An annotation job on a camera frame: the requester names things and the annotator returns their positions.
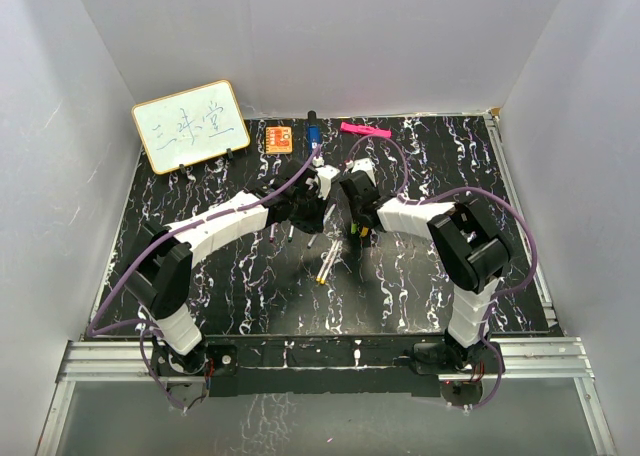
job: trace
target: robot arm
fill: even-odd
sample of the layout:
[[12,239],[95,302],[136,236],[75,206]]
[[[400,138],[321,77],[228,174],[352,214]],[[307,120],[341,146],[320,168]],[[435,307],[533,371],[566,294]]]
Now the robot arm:
[[[170,348],[174,367],[179,365],[183,372],[189,373],[199,370],[204,364],[206,348],[202,333],[186,305],[194,266],[231,241],[285,220],[290,220],[306,233],[323,231],[322,217],[327,198],[339,174],[336,168],[309,168],[285,192],[259,204],[300,169],[301,163],[291,161],[281,174],[262,178],[254,187],[241,191],[223,204],[212,206],[205,213],[166,227],[147,222],[138,233],[128,255],[129,261],[134,261],[154,240],[168,231],[205,220],[161,244],[126,283],[127,289],[148,308],[162,331],[162,339]],[[215,214],[230,209],[233,212],[213,218]]]
[[381,196],[368,159],[350,163],[340,182],[349,199],[355,224],[365,231],[382,228],[435,243],[454,283],[453,315],[446,334],[460,346],[461,359],[480,341],[491,296],[513,251],[477,199],[465,203],[407,204]]

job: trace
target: metal frame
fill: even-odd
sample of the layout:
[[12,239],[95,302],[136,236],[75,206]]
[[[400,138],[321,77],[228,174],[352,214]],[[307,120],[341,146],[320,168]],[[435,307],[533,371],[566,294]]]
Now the metal frame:
[[[592,378],[591,364],[580,338],[501,338],[506,379]],[[151,343],[144,344],[151,358]],[[330,368],[344,370],[347,368]],[[495,375],[487,374],[487,379]],[[439,379],[464,380],[464,374],[441,374]],[[169,383],[201,383],[202,377],[172,376],[161,378]],[[60,372],[59,382],[80,381],[150,381],[140,358],[140,345],[135,342],[86,341],[69,343]]]
[[[484,116],[507,195],[514,207],[522,212],[505,159],[497,120],[489,112],[480,111],[468,113],[414,113],[409,116],[446,115]],[[523,243],[525,243],[524,234],[520,228],[518,229]],[[530,261],[531,255],[526,243],[524,247]],[[106,281],[107,272],[108,267],[105,269],[103,283]],[[551,327],[557,324],[557,318],[540,268],[535,282],[547,322]],[[100,295],[101,291],[96,295],[94,312],[97,309],[97,304],[99,304]],[[506,379],[573,378],[597,454],[603,456],[614,456],[616,454],[595,390],[591,364],[580,338],[495,337],[495,340],[500,343],[504,355],[506,372],[503,377]],[[151,358],[151,343],[145,343],[144,350],[147,356]],[[438,377],[440,380],[455,380],[465,379],[468,376],[463,374],[441,374]],[[495,375],[486,375],[485,377],[491,379],[495,378]],[[164,377],[161,380],[167,383],[202,382],[201,377],[188,376]],[[152,380],[147,374],[146,367],[140,357],[140,345],[138,342],[87,341],[69,343],[58,375],[56,392],[38,446],[38,456],[53,456],[56,454],[72,403],[75,383],[83,381],[139,381],[148,383]]]
[[44,423],[40,443],[36,450],[37,456],[54,456],[58,451],[75,386],[76,383],[73,381],[59,381],[56,385],[49,414]]

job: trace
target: blue object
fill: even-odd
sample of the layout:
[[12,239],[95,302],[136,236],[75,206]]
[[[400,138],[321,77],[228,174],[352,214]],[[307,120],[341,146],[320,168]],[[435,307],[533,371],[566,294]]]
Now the blue object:
[[309,154],[322,143],[320,129],[318,129],[318,117],[315,111],[309,111],[307,114],[307,143],[309,144]]

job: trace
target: whiteboard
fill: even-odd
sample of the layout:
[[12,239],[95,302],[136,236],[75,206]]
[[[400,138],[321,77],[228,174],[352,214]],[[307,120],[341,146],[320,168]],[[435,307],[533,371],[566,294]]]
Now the whiteboard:
[[153,172],[164,174],[249,145],[228,81],[140,103],[131,110]]

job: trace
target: wire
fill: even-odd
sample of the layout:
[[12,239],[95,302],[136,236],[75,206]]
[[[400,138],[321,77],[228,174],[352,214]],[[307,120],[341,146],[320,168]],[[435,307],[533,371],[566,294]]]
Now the wire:
[[470,383],[479,383],[482,381],[482,377],[484,376],[484,361],[479,361],[477,364],[473,366],[473,374],[471,374],[471,378],[469,379]]
[[202,394],[197,398],[195,398],[193,401],[191,401],[191,403],[189,403],[189,406],[187,406],[187,409],[184,410],[185,412],[190,411],[191,408],[193,408],[200,401],[204,401],[204,399],[207,397],[207,395],[209,394],[209,389],[211,388],[211,377],[213,376],[213,371],[214,371],[213,360],[209,359],[209,361],[205,365],[204,385],[202,386]]
[[485,331],[488,328],[489,325],[489,318],[491,317],[491,315],[493,314],[494,311],[494,304],[497,301],[497,299],[501,296],[507,295],[507,294],[513,294],[513,293],[517,293],[518,291],[522,291],[523,289],[525,289],[529,283],[531,283],[531,281],[533,281],[533,278],[536,274],[536,269],[538,267],[538,248],[536,246],[536,242],[535,239],[533,238],[533,234],[531,233],[531,229],[529,228],[529,226],[527,225],[527,222],[524,220],[524,218],[520,215],[520,213],[518,213],[518,211],[516,211],[516,209],[511,206],[509,203],[507,203],[506,201],[504,201],[503,199],[497,197],[496,195],[494,195],[493,193],[490,193],[489,191],[486,191],[482,188],[475,188],[475,187],[471,187],[471,186],[464,186],[461,188],[455,188],[449,191],[445,191],[442,194],[439,194],[437,196],[433,196],[431,198],[427,198],[427,199],[421,199],[421,200],[412,200],[412,199],[408,199],[404,196],[404,191],[406,189],[406,186],[408,184],[408,177],[409,177],[409,171],[408,171],[408,163],[407,163],[407,158],[404,155],[404,152],[402,151],[402,149],[400,148],[400,146],[395,142],[392,141],[391,139],[388,138],[383,138],[381,136],[374,136],[374,135],[369,135],[369,136],[364,136],[362,138],[360,138],[356,144],[354,144],[351,147],[351,150],[349,151],[349,156],[347,157],[347,159],[352,159],[353,158],[353,154],[355,153],[357,147],[362,143],[362,141],[364,141],[365,139],[368,138],[372,138],[372,137],[378,137],[383,139],[384,141],[393,144],[396,148],[398,148],[398,151],[400,153],[400,157],[402,158],[402,164],[404,167],[404,171],[405,171],[405,177],[404,177],[404,181],[402,186],[400,187],[400,190],[397,191],[398,194],[398,199],[400,201],[402,201],[404,204],[407,205],[422,205],[422,204],[429,204],[429,203],[436,203],[438,201],[441,201],[443,199],[449,198],[451,196],[454,196],[456,194],[460,194],[460,193],[475,193],[475,194],[479,194],[481,196],[484,196],[485,198],[493,201],[494,203],[498,204],[499,206],[502,206],[509,214],[511,214],[511,216],[513,216],[516,221],[520,224],[520,227],[522,228],[527,242],[529,244],[529,249],[531,252],[531,264],[529,266],[529,272],[527,273],[527,275],[525,276],[525,278],[516,286],[513,286],[511,288],[505,288],[505,289],[501,289],[500,291],[496,291],[495,293],[493,293],[493,295],[491,296],[491,300],[489,301],[489,305],[487,306],[487,310],[484,314],[484,323],[482,324],[482,328],[480,329],[480,341],[482,342],[482,344],[484,344],[484,346],[491,351],[494,356],[496,357],[496,359],[498,360],[498,375],[497,375],[497,379],[496,379],[496,384],[493,386],[493,388],[491,389],[491,391],[489,392],[489,394],[487,395],[486,398],[484,398],[482,401],[480,401],[478,404],[476,404],[474,407],[475,408],[481,408],[482,406],[485,406],[487,403],[489,403],[489,401],[491,401],[496,393],[498,392],[498,388],[500,387],[500,384],[502,382],[502,372],[504,371],[504,360],[502,359],[502,355],[500,354],[500,352],[495,348],[495,346],[493,346],[486,338],[485,338]]
[[[87,328],[87,335],[89,337],[95,337],[95,336],[100,336],[102,334],[106,334],[106,333],[108,333],[110,331],[113,331],[114,329],[122,328],[122,327],[125,327],[125,326],[131,326],[131,325],[136,325],[136,324],[144,324],[146,326],[146,328],[143,329],[142,331],[140,331],[140,354],[142,356],[142,361],[144,362],[144,364],[145,364],[145,366],[147,368],[147,372],[149,373],[149,376],[151,376],[151,378],[155,381],[155,383],[158,385],[158,387],[160,387],[162,392],[165,393],[165,395],[167,396],[167,399],[169,400],[169,402],[173,406],[175,406],[176,408],[181,409],[183,412],[187,412],[196,403],[197,400],[204,399],[204,397],[203,397],[204,395],[200,396],[199,398],[196,398],[194,401],[192,401],[191,404],[189,404],[189,406],[185,406],[185,404],[182,403],[181,401],[177,400],[169,392],[169,390],[166,388],[166,386],[164,384],[162,384],[162,381],[160,381],[160,378],[158,377],[158,375],[155,373],[155,371],[151,367],[151,364],[149,363],[149,359],[147,358],[147,355],[144,352],[144,338],[145,338],[145,336],[147,336],[149,334],[153,334],[154,331],[160,331],[159,328],[154,326],[155,323],[153,321],[150,321],[148,319],[129,319],[129,320],[125,320],[125,321],[119,321],[119,322],[114,323],[114,324],[110,324],[110,325],[105,326],[104,328],[100,328],[100,329],[96,329],[96,325],[98,324],[98,321],[100,321],[100,319],[104,316],[105,312],[107,311],[107,308],[113,302],[113,300],[116,298],[118,293],[122,290],[122,288],[124,288],[124,285],[127,282],[127,280],[131,277],[133,272],[136,269],[138,269],[138,266],[140,266],[140,263],[142,263],[142,261],[144,261],[158,246],[160,246],[162,243],[164,243],[168,239],[174,237],[175,235],[177,235],[179,233],[182,233],[184,231],[188,231],[190,229],[193,229],[193,228],[205,223],[206,221],[211,221],[213,219],[220,218],[222,216],[226,216],[227,214],[231,214],[231,213],[238,212],[238,211],[248,211],[250,209],[255,208],[256,206],[262,205],[262,204],[270,201],[271,199],[275,198],[279,194],[281,194],[284,191],[286,191],[290,186],[292,186],[304,174],[304,172],[311,165],[311,162],[313,161],[313,158],[315,158],[317,156],[317,154],[320,152],[321,146],[322,145],[316,146],[316,148],[311,153],[311,156],[309,157],[309,159],[307,159],[307,161],[305,161],[305,163],[298,170],[298,172],[296,174],[294,174],[291,177],[291,179],[289,179],[280,188],[276,189],[273,193],[265,196],[264,198],[262,198],[262,199],[260,199],[258,201],[255,201],[253,203],[247,204],[245,206],[241,206],[239,208],[226,209],[224,211],[220,211],[219,213],[214,213],[214,214],[212,214],[212,215],[210,215],[210,216],[208,216],[208,217],[206,217],[204,219],[200,219],[200,220],[194,221],[192,223],[189,223],[189,224],[187,224],[185,226],[182,226],[181,228],[177,228],[177,229],[174,229],[173,231],[169,231],[167,234],[161,236],[160,238],[155,240],[153,243],[151,243],[140,254],[140,256],[138,256],[135,259],[135,261],[133,263],[131,263],[131,265],[127,268],[127,270],[124,272],[122,277],[118,280],[118,282],[115,284],[115,286],[111,289],[111,292],[105,298],[103,303],[100,305],[100,307],[98,308],[98,311],[96,311],[95,316],[93,317],[93,319],[89,323],[89,327]],[[213,374],[212,371],[213,371],[213,369],[210,370],[209,378],[207,378],[209,381],[211,379],[211,375]]]

